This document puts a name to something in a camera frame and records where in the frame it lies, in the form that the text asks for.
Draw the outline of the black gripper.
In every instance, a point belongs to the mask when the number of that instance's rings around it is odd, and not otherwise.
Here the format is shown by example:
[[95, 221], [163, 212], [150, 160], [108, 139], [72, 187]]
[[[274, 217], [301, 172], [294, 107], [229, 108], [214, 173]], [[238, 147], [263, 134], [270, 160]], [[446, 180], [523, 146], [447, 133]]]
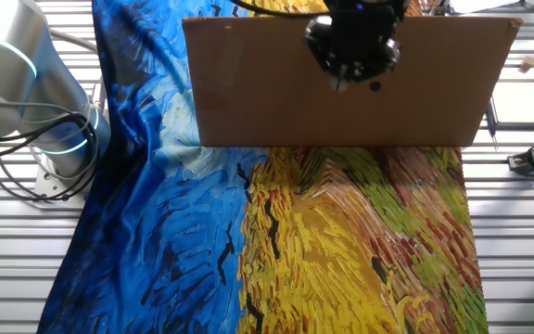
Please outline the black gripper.
[[[311, 50], [331, 88], [340, 92], [351, 84], [393, 72], [401, 45], [392, 39], [404, 20], [403, 0], [325, 0], [330, 17], [310, 19], [303, 43]], [[336, 52], [341, 52], [341, 62]]]

